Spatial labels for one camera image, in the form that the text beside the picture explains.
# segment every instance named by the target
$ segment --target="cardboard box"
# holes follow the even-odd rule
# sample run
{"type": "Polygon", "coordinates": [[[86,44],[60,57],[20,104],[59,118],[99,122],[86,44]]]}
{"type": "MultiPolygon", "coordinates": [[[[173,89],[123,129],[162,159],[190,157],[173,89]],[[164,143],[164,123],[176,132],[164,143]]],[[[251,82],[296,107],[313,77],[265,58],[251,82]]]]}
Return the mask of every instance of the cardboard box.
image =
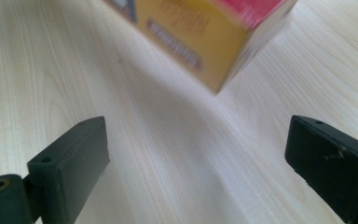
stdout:
{"type": "Polygon", "coordinates": [[[104,0],[212,91],[285,25],[296,0],[104,0]]]}

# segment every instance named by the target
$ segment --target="black plastic part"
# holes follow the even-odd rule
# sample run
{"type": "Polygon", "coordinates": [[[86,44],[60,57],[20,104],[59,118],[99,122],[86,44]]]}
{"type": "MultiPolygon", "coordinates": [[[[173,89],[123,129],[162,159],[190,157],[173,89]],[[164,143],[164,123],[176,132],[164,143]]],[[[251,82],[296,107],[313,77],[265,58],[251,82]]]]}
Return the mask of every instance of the black plastic part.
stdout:
{"type": "Polygon", "coordinates": [[[0,176],[0,224],[33,223],[31,212],[19,175],[0,176]]]}
{"type": "Polygon", "coordinates": [[[103,117],[88,119],[28,162],[29,175],[0,176],[0,224],[73,224],[110,162],[103,117]]]}
{"type": "Polygon", "coordinates": [[[74,223],[109,162],[103,117],[78,123],[31,159],[31,183],[45,196],[43,222],[74,223]]]}
{"type": "Polygon", "coordinates": [[[285,158],[346,223],[358,223],[358,140],[293,116],[285,158]]]}

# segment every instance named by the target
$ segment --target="box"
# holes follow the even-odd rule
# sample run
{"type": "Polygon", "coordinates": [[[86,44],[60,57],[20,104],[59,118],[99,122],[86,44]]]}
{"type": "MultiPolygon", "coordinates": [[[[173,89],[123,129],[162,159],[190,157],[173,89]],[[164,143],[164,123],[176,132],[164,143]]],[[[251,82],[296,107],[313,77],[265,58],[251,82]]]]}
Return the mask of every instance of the box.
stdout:
{"type": "Polygon", "coordinates": [[[286,24],[296,0],[104,0],[214,92],[286,24]]]}

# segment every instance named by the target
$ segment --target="red label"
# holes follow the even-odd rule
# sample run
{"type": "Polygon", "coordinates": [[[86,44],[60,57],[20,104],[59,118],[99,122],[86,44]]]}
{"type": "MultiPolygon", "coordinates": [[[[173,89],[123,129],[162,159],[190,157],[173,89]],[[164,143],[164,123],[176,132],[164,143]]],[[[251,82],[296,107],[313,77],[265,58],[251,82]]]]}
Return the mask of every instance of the red label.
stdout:
{"type": "Polygon", "coordinates": [[[235,16],[246,27],[254,28],[284,0],[217,0],[217,2],[234,11],[235,16]]]}

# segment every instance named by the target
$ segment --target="wooden table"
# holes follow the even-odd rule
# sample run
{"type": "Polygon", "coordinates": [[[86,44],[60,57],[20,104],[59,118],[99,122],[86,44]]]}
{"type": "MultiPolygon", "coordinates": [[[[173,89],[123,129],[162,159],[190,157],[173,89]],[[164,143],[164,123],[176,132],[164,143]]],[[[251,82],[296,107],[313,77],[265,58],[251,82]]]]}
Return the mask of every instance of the wooden table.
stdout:
{"type": "Polygon", "coordinates": [[[105,116],[77,223],[342,223],[283,157],[294,114],[358,139],[358,1],[299,0],[214,95],[102,0],[0,0],[0,175],[105,116]]]}

